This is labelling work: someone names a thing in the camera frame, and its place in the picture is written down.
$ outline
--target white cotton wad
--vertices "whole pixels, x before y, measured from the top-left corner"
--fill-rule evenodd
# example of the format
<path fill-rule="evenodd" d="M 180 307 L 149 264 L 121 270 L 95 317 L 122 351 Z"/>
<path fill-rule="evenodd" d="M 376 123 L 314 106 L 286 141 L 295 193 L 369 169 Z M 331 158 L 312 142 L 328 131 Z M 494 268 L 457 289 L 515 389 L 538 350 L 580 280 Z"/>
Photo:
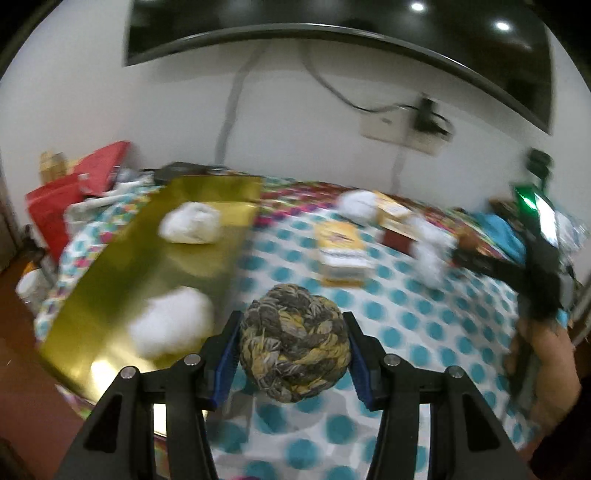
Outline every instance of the white cotton wad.
<path fill-rule="evenodd" d="M 127 327 L 137 354 L 155 358 L 200 348 L 213 332 L 213 305 L 190 287 L 179 287 L 146 301 L 142 315 Z"/>
<path fill-rule="evenodd" d="M 337 211 L 353 223 L 369 225 L 378 215 L 376 195 L 367 190 L 342 193 L 336 201 Z"/>
<path fill-rule="evenodd" d="M 428 288 L 440 288 L 457 239 L 420 216 L 412 218 L 410 224 L 417 234 L 417 241 L 412 243 L 410 254 L 417 261 L 415 270 L 418 279 Z"/>
<path fill-rule="evenodd" d="M 183 203 L 162 219 L 158 235 L 177 244 L 212 244 L 220 235 L 220 212 L 204 203 Z"/>

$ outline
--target ceiling light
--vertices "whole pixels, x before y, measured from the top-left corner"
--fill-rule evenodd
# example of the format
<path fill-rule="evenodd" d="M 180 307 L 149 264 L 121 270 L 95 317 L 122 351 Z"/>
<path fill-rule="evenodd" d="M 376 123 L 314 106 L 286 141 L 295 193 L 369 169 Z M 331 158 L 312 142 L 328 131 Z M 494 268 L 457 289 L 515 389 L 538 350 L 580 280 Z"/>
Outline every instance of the ceiling light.
<path fill-rule="evenodd" d="M 511 29 L 511 26 L 507 22 L 496 22 L 495 27 L 502 32 L 508 32 Z"/>
<path fill-rule="evenodd" d="M 421 2 L 414 2 L 413 4 L 411 4 L 410 8 L 415 12 L 424 12 L 425 4 L 422 4 Z"/>

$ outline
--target metal screw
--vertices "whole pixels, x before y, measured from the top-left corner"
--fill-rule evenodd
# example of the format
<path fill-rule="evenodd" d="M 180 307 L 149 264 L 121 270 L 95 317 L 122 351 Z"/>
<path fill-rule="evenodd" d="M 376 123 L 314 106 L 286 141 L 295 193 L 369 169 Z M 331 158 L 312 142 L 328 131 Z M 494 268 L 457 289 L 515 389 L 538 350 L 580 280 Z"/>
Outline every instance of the metal screw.
<path fill-rule="evenodd" d="M 397 367 L 400 365 L 400 357 L 398 355 L 394 355 L 393 353 L 389 353 L 384 357 L 384 363 L 389 367 Z"/>
<path fill-rule="evenodd" d="M 190 353 L 184 359 L 186 365 L 197 365 L 200 361 L 201 357 L 196 353 Z"/>
<path fill-rule="evenodd" d="M 135 375 L 135 368 L 134 367 L 125 367 L 121 371 L 121 378 L 129 380 L 131 377 Z"/>
<path fill-rule="evenodd" d="M 464 376 L 464 370 L 462 367 L 458 367 L 457 365 L 450 367 L 448 372 L 453 378 L 461 378 Z"/>

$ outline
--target black tv screen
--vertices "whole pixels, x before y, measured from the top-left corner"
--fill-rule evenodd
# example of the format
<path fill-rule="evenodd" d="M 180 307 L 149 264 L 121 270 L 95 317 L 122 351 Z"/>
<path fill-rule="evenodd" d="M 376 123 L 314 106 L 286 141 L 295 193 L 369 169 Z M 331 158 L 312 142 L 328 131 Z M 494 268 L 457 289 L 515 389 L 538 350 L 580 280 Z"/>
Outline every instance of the black tv screen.
<path fill-rule="evenodd" d="M 404 53 L 549 129 L 548 35 L 522 0 L 134 0 L 127 63 L 269 37 L 325 38 Z"/>

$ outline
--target electrical outlet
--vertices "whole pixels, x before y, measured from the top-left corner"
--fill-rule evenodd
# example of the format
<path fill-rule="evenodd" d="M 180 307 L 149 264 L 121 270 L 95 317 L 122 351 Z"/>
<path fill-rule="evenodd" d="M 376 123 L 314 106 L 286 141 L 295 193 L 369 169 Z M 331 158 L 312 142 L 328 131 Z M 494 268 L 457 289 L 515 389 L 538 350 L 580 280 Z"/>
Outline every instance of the electrical outlet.
<path fill-rule="evenodd" d="M 362 113 L 360 132 L 366 138 L 402 144 L 412 119 L 412 113 L 401 108 L 384 113 Z"/>
<path fill-rule="evenodd" d="M 413 130 L 411 126 L 414 115 L 414 111 L 401 108 L 384 113 L 363 113 L 359 130 L 366 138 L 404 145 L 428 155 L 438 155 L 449 140 L 441 134 L 425 134 Z"/>

